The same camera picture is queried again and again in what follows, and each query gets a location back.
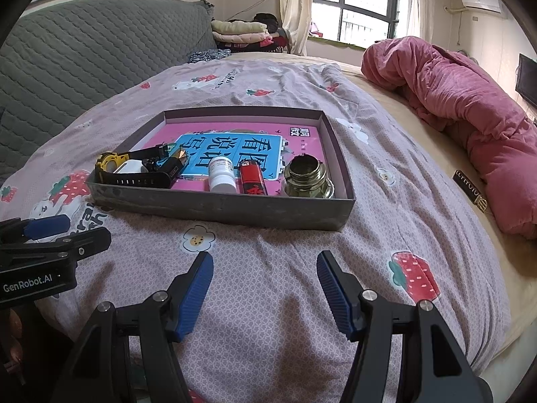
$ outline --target folded clothes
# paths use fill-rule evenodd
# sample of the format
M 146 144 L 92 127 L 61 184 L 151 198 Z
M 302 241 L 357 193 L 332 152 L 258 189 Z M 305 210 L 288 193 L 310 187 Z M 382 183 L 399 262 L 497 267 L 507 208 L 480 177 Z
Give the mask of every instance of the folded clothes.
M 231 50 L 232 53 L 243 53 L 247 51 L 276 51 L 278 44 L 273 42 L 266 47 L 262 47 L 260 42 L 255 44 L 231 44 L 229 42 L 217 42 L 216 46 L 221 50 Z
M 267 45 L 271 45 L 273 43 L 274 43 L 274 41 L 272 40 L 272 36 L 267 36 L 264 40 L 262 40 L 259 43 L 259 46 L 260 47 L 266 47 Z
M 270 37 L 270 33 L 242 33 L 240 35 L 222 35 L 218 32 L 213 32 L 214 40 L 220 42 L 229 42 L 232 44 L 255 44 Z
M 242 33 L 263 33 L 267 32 L 267 25 L 262 23 L 246 23 L 244 21 L 211 21 L 213 32 L 222 35 L 240 35 Z
M 276 31 L 274 35 L 272 35 L 272 37 L 275 37 L 276 34 L 287 39 L 287 32 L 281 27 Z

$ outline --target white pill bottle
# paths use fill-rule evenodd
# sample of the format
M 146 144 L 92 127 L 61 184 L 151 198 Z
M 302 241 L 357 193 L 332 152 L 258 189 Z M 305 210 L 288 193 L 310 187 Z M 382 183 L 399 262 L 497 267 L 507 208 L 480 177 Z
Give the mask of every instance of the white pill bottle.
M 209 190 L 219 194 L 237 194 L 233 162 L 218 156 L 209 162 Z

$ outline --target red lighter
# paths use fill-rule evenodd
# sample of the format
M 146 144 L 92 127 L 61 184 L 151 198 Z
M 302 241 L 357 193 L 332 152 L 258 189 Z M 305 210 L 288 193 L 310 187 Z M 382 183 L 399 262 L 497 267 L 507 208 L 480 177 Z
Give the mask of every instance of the red lighter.
M 239 164 L 242 192 L 248 195 L 267 195 L 265 180 L 257 161 L 245 159 Z

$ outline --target window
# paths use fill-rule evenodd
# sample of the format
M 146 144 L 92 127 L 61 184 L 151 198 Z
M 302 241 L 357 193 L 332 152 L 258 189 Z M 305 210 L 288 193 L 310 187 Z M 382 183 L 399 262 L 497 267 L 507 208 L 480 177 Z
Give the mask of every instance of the window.
M 398 0 L 313 0 L 311 20 L 322 37 L 367 48 L 393 38 Z

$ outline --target gray quilted sofa cover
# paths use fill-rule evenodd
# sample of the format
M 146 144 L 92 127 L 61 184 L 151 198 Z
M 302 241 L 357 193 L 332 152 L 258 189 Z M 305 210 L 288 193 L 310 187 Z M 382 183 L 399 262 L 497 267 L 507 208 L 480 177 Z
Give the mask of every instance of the gray quilted sofa cover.
M 211 9 L 75 0 L 19 19 L 0 49 L 0 185 L 86 110 L 216 48 Z

